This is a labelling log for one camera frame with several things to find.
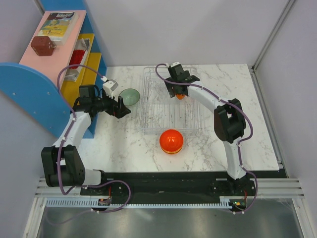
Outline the orange plastic bowl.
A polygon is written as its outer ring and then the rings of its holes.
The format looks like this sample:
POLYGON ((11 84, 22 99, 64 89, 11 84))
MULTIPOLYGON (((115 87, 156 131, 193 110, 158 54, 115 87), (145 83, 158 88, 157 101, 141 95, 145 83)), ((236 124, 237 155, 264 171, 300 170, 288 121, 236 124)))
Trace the orange plastic bowl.
POLYGON ((176 94, 175 96, 178 100, 183 100, 186 97, 185 94, 176 94))

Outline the celadon green ceramic bowl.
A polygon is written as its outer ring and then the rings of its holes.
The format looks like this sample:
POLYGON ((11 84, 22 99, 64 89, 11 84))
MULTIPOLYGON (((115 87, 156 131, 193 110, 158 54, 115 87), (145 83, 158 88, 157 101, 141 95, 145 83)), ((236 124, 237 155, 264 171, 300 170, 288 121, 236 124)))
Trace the celadon green ceramic bowl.
POLYGON ((137 104, 140 100, 140 93, 133 88, 124 89, 119 96, 123 98, 123 102, 127 107, 137 104))

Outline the white wire dish rack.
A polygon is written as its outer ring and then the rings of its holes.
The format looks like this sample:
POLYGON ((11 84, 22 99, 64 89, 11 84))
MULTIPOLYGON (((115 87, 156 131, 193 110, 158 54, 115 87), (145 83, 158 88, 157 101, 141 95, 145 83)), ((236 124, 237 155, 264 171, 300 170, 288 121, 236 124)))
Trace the white wire dish rack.
POLYGON ((203 128, 199 102, 190 97, 182 100, 170 97, 165 82, 157 76, 154 66, 144 68, 138 113, 139 128, 144 133, 176 129, 190 134, 203 128))

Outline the red plastic bowl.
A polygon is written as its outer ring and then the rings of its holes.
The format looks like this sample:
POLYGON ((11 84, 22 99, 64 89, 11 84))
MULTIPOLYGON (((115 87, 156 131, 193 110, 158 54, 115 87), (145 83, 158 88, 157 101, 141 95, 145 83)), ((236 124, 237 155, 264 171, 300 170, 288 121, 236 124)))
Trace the red plastic bowl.
POLYGON ((184 137, 178 130, 168 129, 161 134, 159 144, 165 150, 178 150, 183 147, 184 137))

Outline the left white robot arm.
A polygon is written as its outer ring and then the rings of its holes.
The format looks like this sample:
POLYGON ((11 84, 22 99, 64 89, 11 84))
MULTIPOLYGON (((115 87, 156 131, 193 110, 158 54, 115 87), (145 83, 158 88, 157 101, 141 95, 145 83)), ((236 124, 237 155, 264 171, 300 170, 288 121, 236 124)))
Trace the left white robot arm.
POLYGON ((96 92, 96 85, 80 86, 79 97, 74 102, 66 128, 53 146, 41 151, 45 180, 49 187, 91 186, 98 195, 107 193, 109 184, 102 179, 103 172, 86 169, 78 148, 99 113, 106 112, 120 119, 131 112, 124 105, 122 97, 114 97, 113 92, 117 87, 118 84, 113 80, 103 83, 100 93, 96 92))

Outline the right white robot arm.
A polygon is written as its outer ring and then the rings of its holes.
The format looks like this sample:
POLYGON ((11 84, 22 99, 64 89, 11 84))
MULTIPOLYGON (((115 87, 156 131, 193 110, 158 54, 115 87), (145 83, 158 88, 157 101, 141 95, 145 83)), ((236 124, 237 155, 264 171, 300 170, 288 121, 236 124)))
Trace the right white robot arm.
POLYGON ((241 180, 246 175, 242 168, 238 142, 244 136, 246 118, 237 99, 226 100, 206 88, 200 79, 184 70, 179 62, 167 66, 169 78, 164 79, 170 97, 187 96, 197 100, 213 113, 214 132, 224 144, 227 158, 227 173, 232 178, 227 182, 228 192, 238 195, 245 189, 241 180))

